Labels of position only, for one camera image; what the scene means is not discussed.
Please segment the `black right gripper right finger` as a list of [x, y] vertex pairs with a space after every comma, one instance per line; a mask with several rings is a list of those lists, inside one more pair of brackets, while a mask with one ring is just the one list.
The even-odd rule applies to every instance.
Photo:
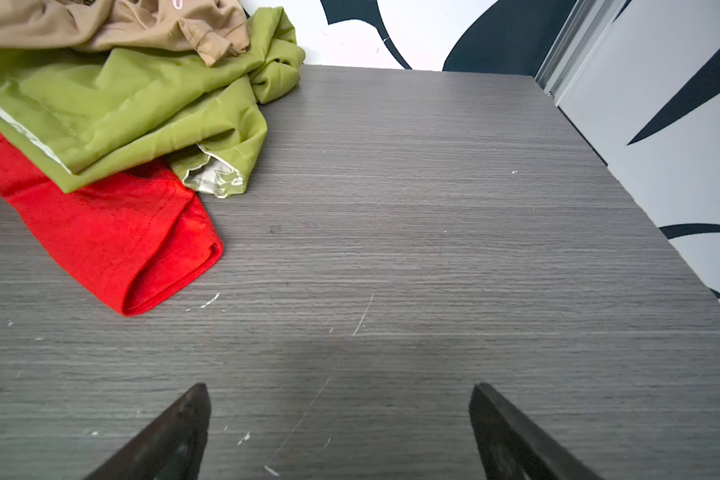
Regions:
[[487, 383], [474, 386], [469, 415], [488, 479], [601, 479]]

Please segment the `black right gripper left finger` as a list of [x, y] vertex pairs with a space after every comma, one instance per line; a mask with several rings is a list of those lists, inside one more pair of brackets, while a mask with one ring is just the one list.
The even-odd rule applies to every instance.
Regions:
[[211, 401], [197, 383], [181, 395], [89, 479], [196, 479], [208, 441]]

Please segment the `red cloth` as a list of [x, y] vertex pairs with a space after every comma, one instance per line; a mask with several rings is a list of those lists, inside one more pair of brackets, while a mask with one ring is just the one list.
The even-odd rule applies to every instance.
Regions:
[[167, 300], [223, 252], [201, 200], [161, 159], [65, 194], [0, 133], [0, 197], [62, 269], [127, 317]]

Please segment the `green cloth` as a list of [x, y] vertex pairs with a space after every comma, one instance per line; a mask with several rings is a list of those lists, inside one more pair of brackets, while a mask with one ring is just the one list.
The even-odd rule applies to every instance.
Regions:
[[0, 50], [0, 134], [66, 193], [163, 158], [192, 190], [242, 194], [268, 131], [261, 106], [298, 85], [305, 59], [282, 8], [244, 24], [248, 50], [211, 66], [143, 48]]

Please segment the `tan cloth with pink flower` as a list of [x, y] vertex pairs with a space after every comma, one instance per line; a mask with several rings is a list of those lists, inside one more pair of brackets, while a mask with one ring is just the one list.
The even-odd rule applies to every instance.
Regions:
[[0, 50], [194, 51], [212, 66], [249, 44], [237, 1], [0, 0]]

